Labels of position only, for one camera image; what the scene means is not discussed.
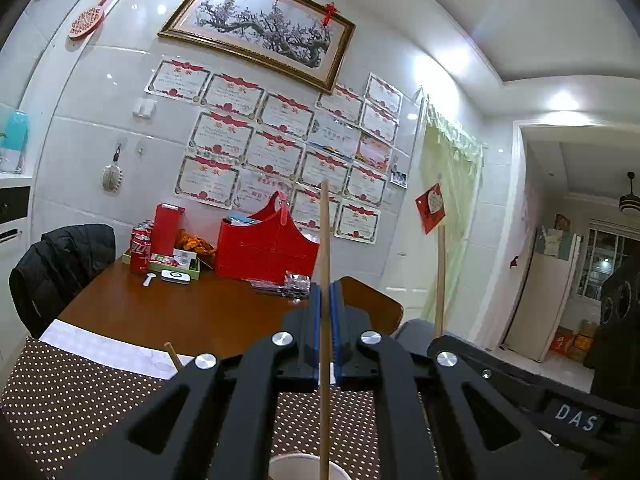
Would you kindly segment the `pink cylindrical cup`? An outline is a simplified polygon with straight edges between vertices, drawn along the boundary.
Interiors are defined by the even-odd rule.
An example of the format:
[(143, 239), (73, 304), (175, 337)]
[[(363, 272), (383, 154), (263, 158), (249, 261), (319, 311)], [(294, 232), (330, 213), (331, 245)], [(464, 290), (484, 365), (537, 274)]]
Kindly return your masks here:
[[(269, 478), (273, 480), (319, 480), (320, 457), (306, 453), (288, 453), (274, 456), (269, 463)], [(329, 462), (330, 480), (350, 480), (340, 465)]]

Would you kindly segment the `red diamond door decoration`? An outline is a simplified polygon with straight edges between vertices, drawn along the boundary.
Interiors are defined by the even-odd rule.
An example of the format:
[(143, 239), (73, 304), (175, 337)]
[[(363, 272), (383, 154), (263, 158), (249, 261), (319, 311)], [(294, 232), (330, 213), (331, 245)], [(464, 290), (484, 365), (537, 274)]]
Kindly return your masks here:
[(416, 198), (416, 209), (421, 220), (423, 232), (431, 233), (446, 216), (444, 198), (440, 184), (432, 185)]

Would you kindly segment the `brown wooden chair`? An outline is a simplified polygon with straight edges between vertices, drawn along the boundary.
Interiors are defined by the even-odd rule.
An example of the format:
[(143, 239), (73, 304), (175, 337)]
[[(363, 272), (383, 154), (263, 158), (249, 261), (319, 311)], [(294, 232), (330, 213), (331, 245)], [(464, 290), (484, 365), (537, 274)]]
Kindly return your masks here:
[(344, 304), (369, 315), (371, 326), (381, 334), (393, 335), (404, 316), (404, 307), (395, 299), (351, 276), (340, 278)]

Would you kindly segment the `green tray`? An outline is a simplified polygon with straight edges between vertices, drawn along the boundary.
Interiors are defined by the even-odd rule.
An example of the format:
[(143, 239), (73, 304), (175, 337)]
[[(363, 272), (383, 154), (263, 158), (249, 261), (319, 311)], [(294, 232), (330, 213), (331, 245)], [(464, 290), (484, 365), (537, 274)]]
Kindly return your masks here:
[(194, 252), (175, 249), (172, 256), (152, 254), (146, 267), (150, 272), (160, 273), (163, 270), (188, 274), (193, 281), (200, 279), (200, 260)]

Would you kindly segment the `plastic snack bag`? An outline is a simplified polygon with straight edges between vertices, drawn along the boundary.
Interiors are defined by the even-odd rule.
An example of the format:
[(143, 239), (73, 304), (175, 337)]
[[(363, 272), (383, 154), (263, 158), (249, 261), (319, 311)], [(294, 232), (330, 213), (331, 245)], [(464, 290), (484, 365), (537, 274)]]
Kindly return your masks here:
[(248, 282), (260, 294), (296, 300), (307, 299), (311, 286), (309, 276), (292, 272), (285, 272), (283, 283), (280, 285), (265, 280), (249, 280)]

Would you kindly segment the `red round hanging ornament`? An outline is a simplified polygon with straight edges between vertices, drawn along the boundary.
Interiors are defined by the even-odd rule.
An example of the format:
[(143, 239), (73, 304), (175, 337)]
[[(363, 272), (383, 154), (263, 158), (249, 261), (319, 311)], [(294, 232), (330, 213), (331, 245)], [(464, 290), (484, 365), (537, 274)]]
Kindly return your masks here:
[(68, 39), (72, 41), (78, 41), (85, 36), (88, 36), (90, 32), (93, 32), (104, 19), (105, 15), (105, 3), (108, 0), (100, 0), (94, 6), (90, 6), (86, 10), (83, 10), (70, 24), (70, 31), (68, 32)]

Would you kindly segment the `white black sideboard cabinet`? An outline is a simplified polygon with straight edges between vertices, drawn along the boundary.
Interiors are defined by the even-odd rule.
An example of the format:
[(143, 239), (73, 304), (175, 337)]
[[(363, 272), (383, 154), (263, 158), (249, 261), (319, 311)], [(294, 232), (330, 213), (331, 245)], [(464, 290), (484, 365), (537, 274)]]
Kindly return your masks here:
[(29, 199), (32, 177), (1, 175), (1, 364), (8, 362), (26, 334), (9, 289), (9, 275), (29, 246)]

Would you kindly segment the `red cola can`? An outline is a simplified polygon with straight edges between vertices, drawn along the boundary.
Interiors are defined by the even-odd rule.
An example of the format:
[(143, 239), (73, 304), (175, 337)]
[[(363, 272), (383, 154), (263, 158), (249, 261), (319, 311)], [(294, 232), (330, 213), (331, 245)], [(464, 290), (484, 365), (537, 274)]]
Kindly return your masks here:
[(134, 231), (130, 240), (130, 270), (137, 274), (145, 274), (148, 270), (151, 250), (151, 239), (147, 232)]

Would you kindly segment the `white refrigerator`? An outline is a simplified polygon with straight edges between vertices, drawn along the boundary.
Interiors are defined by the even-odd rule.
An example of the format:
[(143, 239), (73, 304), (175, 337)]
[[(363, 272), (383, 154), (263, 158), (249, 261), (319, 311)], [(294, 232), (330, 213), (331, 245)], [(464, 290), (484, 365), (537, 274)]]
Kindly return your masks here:
[(536, 232), (524, 287), (503, 345), (542, 362), (560, 324), (576, 273), (582, 236), (548, 229)]

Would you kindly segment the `chair with black jacket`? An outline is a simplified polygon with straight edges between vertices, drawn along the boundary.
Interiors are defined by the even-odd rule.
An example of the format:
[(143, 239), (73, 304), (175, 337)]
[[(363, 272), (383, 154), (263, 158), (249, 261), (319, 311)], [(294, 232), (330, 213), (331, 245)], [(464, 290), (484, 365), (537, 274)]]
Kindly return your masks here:
[(101, 223), (63, 226), (41, 235), (9, 275), (21, 322), (38, 339), (65, 308), (115, 261), (115, 234)]

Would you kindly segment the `hanging brush on wall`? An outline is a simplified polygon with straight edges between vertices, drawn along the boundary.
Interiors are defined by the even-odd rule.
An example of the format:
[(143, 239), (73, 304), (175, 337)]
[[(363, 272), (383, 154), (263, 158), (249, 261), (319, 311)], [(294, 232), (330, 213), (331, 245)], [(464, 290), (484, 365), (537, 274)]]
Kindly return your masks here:
[(121, 152), (122, 146), (118, 144), (113, 155), (112, 162), (103, 169), (102, 188), (105, 192), (117, 193), (122, 186), (124, 173), (118, 164)]

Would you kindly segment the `red tall box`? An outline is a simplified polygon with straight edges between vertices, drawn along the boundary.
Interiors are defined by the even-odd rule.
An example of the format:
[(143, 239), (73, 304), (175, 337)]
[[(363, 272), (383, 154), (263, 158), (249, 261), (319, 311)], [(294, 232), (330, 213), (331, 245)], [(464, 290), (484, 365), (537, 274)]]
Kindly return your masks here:
[(151, 234), (151, 252), (161, 256), (174, 253), (184, 208), (168, 203), (156, 206)]

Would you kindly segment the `teal humidifier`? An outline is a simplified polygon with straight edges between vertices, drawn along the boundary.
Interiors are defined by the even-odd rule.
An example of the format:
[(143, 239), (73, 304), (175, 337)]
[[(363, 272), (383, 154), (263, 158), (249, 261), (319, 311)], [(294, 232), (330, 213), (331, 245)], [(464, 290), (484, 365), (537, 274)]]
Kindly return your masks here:
[(22, 171), (24, 151), (29, 132), (28, 116), (14, 110), (1, 128), (1, 171), (19, 174)]

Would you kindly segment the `green door curtain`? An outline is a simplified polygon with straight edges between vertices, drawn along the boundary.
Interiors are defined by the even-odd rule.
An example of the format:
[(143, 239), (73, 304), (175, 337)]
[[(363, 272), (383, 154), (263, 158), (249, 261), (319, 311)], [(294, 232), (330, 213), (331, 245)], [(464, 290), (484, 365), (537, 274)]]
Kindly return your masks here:
[[(485, 147), (462, 125), (442, 114), (430, 99), (424, 100), (423, 111), (420, 176), (424, 192), (432, 185), (440, 184), (446, 212), (440, 222), (446, 228), (446, 323), (469, 245)], [(432, 289), (423, 308), (423, 317), (427, 321), (435, 319), (436, 282), (437, 276), (433, 278)]]

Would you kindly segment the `wooden chopstick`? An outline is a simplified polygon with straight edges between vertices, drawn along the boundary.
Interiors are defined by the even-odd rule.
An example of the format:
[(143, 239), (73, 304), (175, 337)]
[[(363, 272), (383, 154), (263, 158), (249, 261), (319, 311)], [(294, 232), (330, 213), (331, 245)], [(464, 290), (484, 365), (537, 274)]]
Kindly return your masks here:
[(171, 359), (172, 364), (174, 364), (174, 367), (176, 368), (176, 370), (178, 370), (178, 372), (180, 372), (180, 370), (183, 369), (183, 365), (180, 361), (180, 358), (178, 356), (178, 353), (176, 352), (174, 346), (171, 344), (170, 341), (166, 341), (164, 343), (164, 348), (166, 350), (166, 352), (168, 353), (168, 356)]
[(441, 223), (437, 229), (438, 263), (435, 306), (435, 337), (442, 336), (444, 331), (444, 313), (446, 299), (446, 228)]
[(330, 362), (331, 362), (331, 320), (330, 320), (330, 204), (329, 182), (323, 180), (320, 186), (320, 476), (330, 478)]

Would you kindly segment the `framed plum blossom painting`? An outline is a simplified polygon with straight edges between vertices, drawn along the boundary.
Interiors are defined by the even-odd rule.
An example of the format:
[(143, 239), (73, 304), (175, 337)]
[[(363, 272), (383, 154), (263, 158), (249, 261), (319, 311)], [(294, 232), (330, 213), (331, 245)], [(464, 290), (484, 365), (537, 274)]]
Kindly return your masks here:
[(314, 0), (183, 0), (158, 34), (333, 91), (356, 25)]

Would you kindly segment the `red basket box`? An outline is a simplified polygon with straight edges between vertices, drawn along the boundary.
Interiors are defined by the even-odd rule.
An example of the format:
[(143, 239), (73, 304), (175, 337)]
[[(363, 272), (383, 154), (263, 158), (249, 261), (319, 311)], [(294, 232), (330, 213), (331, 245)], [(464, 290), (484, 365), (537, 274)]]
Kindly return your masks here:
[(311, 276), (320, 245), (299, 231), (282, 192), (248, 216), (256, 223), (236, 226), (229, 217), (220, 222), (215, 272), (221, 278), (284, 283), (288, 272)]

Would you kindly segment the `brown polka dot tablecloth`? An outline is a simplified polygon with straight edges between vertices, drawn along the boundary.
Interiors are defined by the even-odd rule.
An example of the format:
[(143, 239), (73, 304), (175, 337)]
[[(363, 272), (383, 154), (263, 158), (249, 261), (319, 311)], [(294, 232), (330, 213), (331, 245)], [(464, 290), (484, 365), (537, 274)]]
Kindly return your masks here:
[[(44, 476), (55, 479), (161, 385), (28, 338), (1, 391), (1, 411)], [(331, 402), (332, 460), (350, 478), (380, 478), (372, 392), (334, 388)]]

